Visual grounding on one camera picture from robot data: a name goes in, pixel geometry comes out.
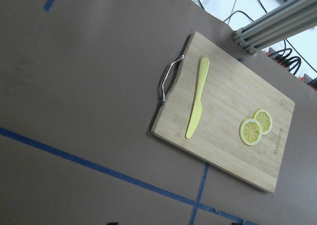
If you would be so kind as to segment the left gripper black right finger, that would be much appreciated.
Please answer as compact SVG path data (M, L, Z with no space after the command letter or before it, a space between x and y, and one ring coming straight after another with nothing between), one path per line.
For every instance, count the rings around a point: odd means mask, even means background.
M258 225L253 222L244 221L244 222L232 222L231 225Z

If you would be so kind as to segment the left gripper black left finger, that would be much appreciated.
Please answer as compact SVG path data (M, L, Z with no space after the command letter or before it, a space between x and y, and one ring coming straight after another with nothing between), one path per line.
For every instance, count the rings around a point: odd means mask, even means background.
M107 223L106 225L118 225L118 222L110 222L110 223Z

